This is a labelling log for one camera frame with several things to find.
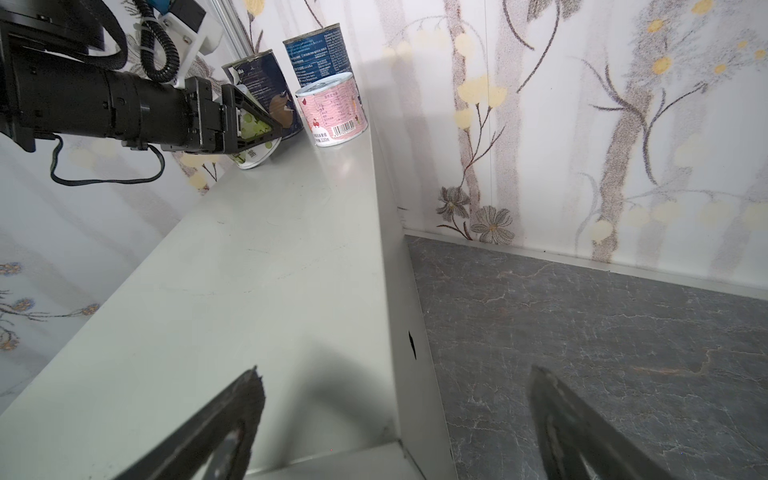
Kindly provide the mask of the pink label can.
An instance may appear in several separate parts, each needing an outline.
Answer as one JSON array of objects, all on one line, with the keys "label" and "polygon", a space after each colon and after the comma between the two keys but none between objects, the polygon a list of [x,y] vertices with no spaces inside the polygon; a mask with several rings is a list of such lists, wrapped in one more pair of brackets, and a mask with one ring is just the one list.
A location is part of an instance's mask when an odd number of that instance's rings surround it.
[{"label": "pink label can", "polygon": [[295,93],[318,147],[345,143],[369,126],[355,78],[343,72],[306,85]]}]

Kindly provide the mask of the blue label tall can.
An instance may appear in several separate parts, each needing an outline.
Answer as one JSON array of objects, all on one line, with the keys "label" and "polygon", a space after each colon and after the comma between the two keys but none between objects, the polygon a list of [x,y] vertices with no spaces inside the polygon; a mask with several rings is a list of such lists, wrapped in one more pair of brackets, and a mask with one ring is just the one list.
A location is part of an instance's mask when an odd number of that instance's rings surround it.
[{"label": "blue label tall can", "polygon": [[283,41],[300,87],[341,74],[353,74],[339,23]]}]

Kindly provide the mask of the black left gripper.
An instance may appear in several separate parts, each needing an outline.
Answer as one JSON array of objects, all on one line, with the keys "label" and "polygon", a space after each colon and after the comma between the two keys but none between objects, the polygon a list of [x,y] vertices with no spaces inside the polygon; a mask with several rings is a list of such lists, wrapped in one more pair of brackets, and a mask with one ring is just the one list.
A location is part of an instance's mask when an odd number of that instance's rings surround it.
[{"label": "black left gripper", "polygon": [[223,85],[214,100],[210,81],[190,77],[184,98],[189,120],[185,152],[241,153],[283,136],[282,125],[235,85]]}]

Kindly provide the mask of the green label can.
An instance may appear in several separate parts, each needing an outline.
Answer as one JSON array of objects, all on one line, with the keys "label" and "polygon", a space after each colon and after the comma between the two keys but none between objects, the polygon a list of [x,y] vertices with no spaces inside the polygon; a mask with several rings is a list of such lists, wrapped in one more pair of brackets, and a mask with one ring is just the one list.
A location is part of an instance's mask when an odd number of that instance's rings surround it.
[{"label": "green label can", "polygon": [[239,140],[245,141],[247,148],[232,154],[230,159],[241,170],[252,169],[264,163],[281,143],[279,131],[252,113],[243,111],[238,125]]}]

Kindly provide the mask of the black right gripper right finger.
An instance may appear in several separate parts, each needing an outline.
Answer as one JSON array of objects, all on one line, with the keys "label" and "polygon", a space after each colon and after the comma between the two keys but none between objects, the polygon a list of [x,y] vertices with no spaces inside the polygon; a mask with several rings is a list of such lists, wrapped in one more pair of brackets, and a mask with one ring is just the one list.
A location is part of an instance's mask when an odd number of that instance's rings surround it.
[{"label": "black right gripper right finger", "polygon": [[550,370],[531,367],[529,410],[549,479],[671,479]]}]

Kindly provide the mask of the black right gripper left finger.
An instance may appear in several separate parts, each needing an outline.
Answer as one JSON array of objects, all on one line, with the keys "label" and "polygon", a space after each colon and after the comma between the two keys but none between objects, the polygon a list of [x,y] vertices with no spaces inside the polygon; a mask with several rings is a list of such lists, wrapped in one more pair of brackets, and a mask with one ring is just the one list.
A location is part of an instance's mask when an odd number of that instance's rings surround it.
[{"label": "black right gripper left finger", "polygon": [[242,479],[264,407],[264,384],[253,367],[118,477]]}]

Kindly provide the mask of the dark navy tall can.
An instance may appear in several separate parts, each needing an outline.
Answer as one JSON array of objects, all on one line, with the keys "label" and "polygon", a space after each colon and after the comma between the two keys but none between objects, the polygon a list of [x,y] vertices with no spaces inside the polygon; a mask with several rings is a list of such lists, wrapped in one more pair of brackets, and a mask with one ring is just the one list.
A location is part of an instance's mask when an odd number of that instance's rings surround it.
[{"label": "dark navy tall can", "polygon": [[225,64],[228,79],[243,85],[255,100],[283,127],[283,139],[302,129],[298,108],[272,50]]}]

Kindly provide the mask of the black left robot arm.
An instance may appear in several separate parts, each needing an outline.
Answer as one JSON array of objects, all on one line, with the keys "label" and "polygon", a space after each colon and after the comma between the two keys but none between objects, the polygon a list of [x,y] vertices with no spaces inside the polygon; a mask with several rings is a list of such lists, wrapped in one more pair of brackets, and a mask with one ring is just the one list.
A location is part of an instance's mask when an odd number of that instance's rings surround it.
[{"label": "black left robot arm", "polygon": [[102,1],[1,5],[1,131],[23,150],[67,135],[193,155],[232,155],[282,137],[242,88],[190,74],[215,51],[221,24],[195,1],[137,1],[131,46]]}]

